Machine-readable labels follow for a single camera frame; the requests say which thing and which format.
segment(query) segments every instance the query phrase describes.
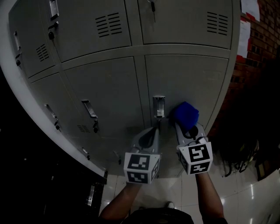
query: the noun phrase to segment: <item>locker vent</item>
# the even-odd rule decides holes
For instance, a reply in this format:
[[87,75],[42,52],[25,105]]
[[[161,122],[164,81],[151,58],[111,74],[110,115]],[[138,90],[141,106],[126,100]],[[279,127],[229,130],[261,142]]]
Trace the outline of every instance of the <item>locker vent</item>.
[[38,47],[36,49],[36,52],[37,52],[37,55],[38,55],[38,58],[40,61],[43,61],[43,60],[46,60],[47,58],[49,58],[49,54],[48,54],[45,44]]
[[110,34],[113,35],[122,33],[122,27],[118,12],[96,18],[95,20],[99,37],[106,37]]
[[79,128],[79,130],[80,130],[81,132],[90,133],[89,129],[88,129],[85,125],[77,125],[77,127]]
[[207,12],[207,32],[228,35],[228,17]]

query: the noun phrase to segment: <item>blue sponge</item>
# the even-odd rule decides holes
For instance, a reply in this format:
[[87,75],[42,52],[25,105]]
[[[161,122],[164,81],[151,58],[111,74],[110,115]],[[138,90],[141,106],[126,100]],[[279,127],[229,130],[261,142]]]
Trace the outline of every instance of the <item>blue sponge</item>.
[[180,126],[182,133],[187,133],[196,125],[199,111],[187,102],[181,103],[174,108],[171,118]]

